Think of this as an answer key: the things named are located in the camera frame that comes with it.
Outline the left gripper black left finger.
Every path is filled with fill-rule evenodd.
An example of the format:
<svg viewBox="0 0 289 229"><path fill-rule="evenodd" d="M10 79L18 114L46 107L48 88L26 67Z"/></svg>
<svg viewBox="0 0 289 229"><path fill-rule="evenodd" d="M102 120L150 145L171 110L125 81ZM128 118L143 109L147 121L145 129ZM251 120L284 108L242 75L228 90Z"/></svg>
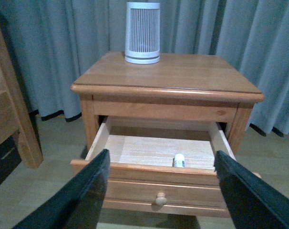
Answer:
<svg viewBox="0 0 289 229"><path fill-rule="evenodd" d="M110 174L109 150L103 149L49 200L17 223L16 229L95 229Z"/></svg>

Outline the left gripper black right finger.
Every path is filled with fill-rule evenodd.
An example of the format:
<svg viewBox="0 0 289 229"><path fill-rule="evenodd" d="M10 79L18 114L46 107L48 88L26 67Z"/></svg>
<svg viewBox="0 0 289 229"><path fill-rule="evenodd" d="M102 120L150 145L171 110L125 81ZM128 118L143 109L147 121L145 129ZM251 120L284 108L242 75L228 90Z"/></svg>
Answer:
<svg viewBox="0 0 289 229"><path fill-rule="evenodd" d="M237 229L289 229L289 199L223 151L214 167Z"/></svg>

